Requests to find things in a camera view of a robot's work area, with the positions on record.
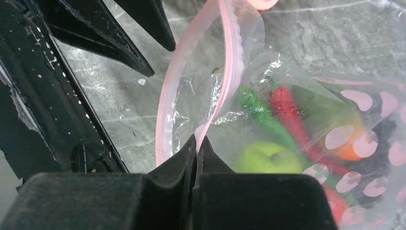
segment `pink dot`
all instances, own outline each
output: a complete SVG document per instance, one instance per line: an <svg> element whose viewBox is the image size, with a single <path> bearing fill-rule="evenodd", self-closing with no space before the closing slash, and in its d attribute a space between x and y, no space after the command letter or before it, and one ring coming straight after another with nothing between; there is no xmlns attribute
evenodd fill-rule
<svg viewBox="0 0 406 230"><path fill-rule="evenodd" d="M359 224L365 220L367 212L360 206L350 207L342 215L341 222L348 225Z"/></svg>
<svg viewBox="0 0 406 230"><path fill-rule="evenodd" d="M274 6L278 0L248 0L248 2L258 11L267 11Z"/></svg>
<svg viewBox="0 0 406 230"><path fill-rule="evenodd" d="M353 134L354 127L352 126L341 126L331 130L326 135L326 148L328 150L333 150L342 146L351 139Z"/></svg>
<svg viewBox="0 0 406 230"><path fill-rule="evenodd" d="M396 201L399 204L403 204L406 201L406 187L400 190L400 192L396 195Z"/></svg>
<svg viewBox="0 0 406 230"><path fill-rule="evenodd" d="M324 183L330 175L327 166L321 163L314 164L312 167L303 171L303 174L310 175L318 180L320 184Z"/></svg>
<svg viewBox="0 0 406 230"><path fill-rule="evenodd" d="M395 141L388 153L389 162L393 166L401 166L406 163L406 141Z"/></svg>
<svg viewBox="0 0 406 230"><path fill-rule="evenodd" d="M376 197L382 195L386 191L386 186L388 185L388 178L380 177L371 181L364 188L364 194L370 197Z"/></svg>
<svg viewBox="0 0 406 230"><path fill-rule="evenodd" d="M393 94L382 91L379 93L382 98L381 117L389 116L399 105L399 102Z"/></svg>
<svg viewBox="0 0 406 230"><path fill-rule="evenodd" d="M346 193L355 188L361 182L361 174L358 172L349 172L337 183L336 190L339 193Z"/></svg>
<svg viewBox="0 0 406 230"><path fill-rule="evenodd" d="M378 147L378 136L372 130L365 132L360 138L358 138L352 149L359 157L366 158L371 156Z"/></svg>
<svg viewBox="0 0 406 230"><path fill-rule="evenodd" d="M361 111L367 111L372 107L373 104L372 97L364 92L355 90L343 90L341 91L341 94L344 97L353 100L355 103L357 103Z"/></svg>

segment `gray marble surface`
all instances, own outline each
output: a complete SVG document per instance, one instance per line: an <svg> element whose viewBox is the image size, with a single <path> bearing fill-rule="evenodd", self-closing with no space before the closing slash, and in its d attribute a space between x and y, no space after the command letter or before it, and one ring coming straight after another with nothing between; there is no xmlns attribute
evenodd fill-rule
<svg viewBox="0 0 406 230"><path fill-rule="evenodd" d="M156 75L145 78L121 63L64 44L61 47L127 167L131 172L145 173L155 168L159 94L172 53L159 46L114 1L104 1ZM178 42L205 1L163 2ZM406 0L280 0L263 14L263 19L266 45L303 71L400 81L406 78ZM218 63L209 59L223 56L218 49L221 40L222 31L217 23L195 52L202 59L195 59L188 66L189 74L207 74L218 67ZM209 137L213 133L221 135L222 129L209 132ZM234 141L223 139L226 143ZM232 147L225 149L222 143L213 146L218 151L236 151ZM232 161L228 156L222 157L226 162ZM399 221L397 230L406 229L405 217Z"/></svg>

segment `white paint speck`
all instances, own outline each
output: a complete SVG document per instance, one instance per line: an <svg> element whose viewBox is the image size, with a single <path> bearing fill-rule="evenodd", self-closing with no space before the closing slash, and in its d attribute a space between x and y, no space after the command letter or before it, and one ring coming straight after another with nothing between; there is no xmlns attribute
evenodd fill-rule
<svg viewBox="0 0 406 230"><path fill-rule="evenodd" d="M312 62L312 61L315 60L315 57L312 56L312 55L305 55L304 57L305 57L304 59L305 59L306 61L308 61L308 62Z"/></svg>
<svg viewBox="0 0 406 230"><path fill-rule="evenodd" d="M138 84L140 85L145 85L146 80L145 79L138 79Z"/></svg>
<svg viewBox="0 0 406 230"><path fill-rule="evenodd" d="M53 62L57 62L58 60L57 60L57 58L56 57L54 57L54 59L52 60L52 61L50 61L50 60L48 60L48 62L49 62L49 64L51 64L51 66L52 66L52 63Z"/></svg>
<svg viewBox="0 0 406 230"><path fill-rule="evenodd" d="M363 72L364 72L364 70L363 70L361 67L359 67L359 66L355 66L355 70L357 70L357 72L359 72L359 73L363 73Z"/></svg>

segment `red chili pepper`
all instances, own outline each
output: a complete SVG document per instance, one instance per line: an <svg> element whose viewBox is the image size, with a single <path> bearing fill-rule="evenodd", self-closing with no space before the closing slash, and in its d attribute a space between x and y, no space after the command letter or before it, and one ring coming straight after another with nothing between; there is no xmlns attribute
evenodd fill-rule
<svg viewBox="0 0 406 230"><path fill-rule="evenodd" d="M342 215L349 208L349 205L344 198L340 197L334 190L326 185L323 185L324 193L326 194L328 204L330 205L331 212L334 217L334 221L337 226L341 222Z"/></svg>
<svg viewBox="0 0 406 230"><path fill-rule="evenodd" d="M275 91L271 92L269 100L271 102L272 109L279 118L279 122L285 126L300 148L304 151L305 155L311 161L324 164L330 168L333 173L341 176L351 172L351 170L343 167L333 159L324 155L317 146L311 143L311 138L307 134L302 123L294 97L287 87L281 86Z"/></svg>

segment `plastic bag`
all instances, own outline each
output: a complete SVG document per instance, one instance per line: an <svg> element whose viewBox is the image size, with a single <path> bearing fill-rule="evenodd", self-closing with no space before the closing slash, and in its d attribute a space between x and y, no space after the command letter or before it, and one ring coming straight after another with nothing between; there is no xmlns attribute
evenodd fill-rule
<svg viewBox="0 0 406 230"><path fill-rule="evenodd" d="M210 116L195 131L197 149L200 148L213 119L236 92L250 55L264 46L264 24L257 10L269 9L276 4L277 0L251 0L250 2L246 0L208 0L179 42L169 64L159 100L156 128L157 166L172 156L174 102L182 71L192 50L212 22L219 15L221 16L226 46L225 78L213 111L210 111Z"/></svg>
<svg viewBox="0 0 406 230"><path fill-rule="evenodd" d="M167 109L157 121L157 165L210 125L215 152L237 173L311 175L340 229L391 229L406 201L405 84L304 74L264 48L259 14L239 4L233 2L238 20L247 9L256 15L240 25L243 69L231 75L217 63L207 76L184 75L179 84L180 68L178 78L168 80L172 92L163 90L160 108ZM204 91L184 87L197 78ZM182 110L182 103L192 108Z"/></svg>

